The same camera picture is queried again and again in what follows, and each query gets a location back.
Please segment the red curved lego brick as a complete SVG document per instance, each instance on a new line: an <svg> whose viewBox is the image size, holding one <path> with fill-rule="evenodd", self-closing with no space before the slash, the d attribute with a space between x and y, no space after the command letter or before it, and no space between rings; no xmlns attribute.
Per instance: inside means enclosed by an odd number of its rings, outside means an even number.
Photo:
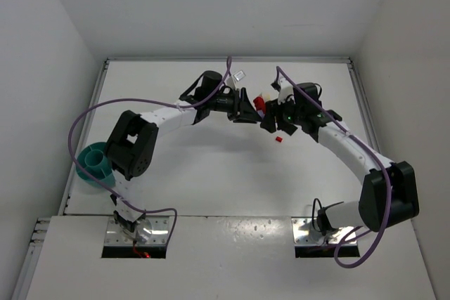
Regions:
<svg viewBox="0 0 450 300"><path fill-rule="evenodd" d="M266 103L262 96L257 96L253 100L253 103L257 112L262 112L263 114L266 114Z"/></svg>

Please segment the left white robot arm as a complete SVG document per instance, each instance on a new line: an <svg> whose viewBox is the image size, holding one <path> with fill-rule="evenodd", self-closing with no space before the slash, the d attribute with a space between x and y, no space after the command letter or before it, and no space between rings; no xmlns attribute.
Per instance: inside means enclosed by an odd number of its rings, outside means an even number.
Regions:
<svg viewBox="0 0 450 300"><path fill-rule="evenodd" d="M106 143L105 156L112 165L118 197L114 219L128 233L134 234L144 217L138 205L137 182L150 166L157 139L163 135L201 122L211 111L224 112L235 123L258 123L261 115L253 107L244 88L226 85L215 71L205 71L180 96L175 107L120 115Z"/></svg>

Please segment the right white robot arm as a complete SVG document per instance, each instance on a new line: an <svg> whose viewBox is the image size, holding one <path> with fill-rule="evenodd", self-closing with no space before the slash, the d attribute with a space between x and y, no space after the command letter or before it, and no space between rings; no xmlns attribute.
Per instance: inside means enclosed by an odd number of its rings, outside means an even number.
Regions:
<svg viewBox="0 0 450 300"><path fill-rule="evenodd" d="M274 84L278 98L253 100L261 128L292 135L301 129L329 149L362 184L357 201L338 202L317 211L314 225L322 234L347 226L378 232L419 214L416 177L408 162L394 162L349 132L341 116L324 110L321 90L314 83Z"/></svg>

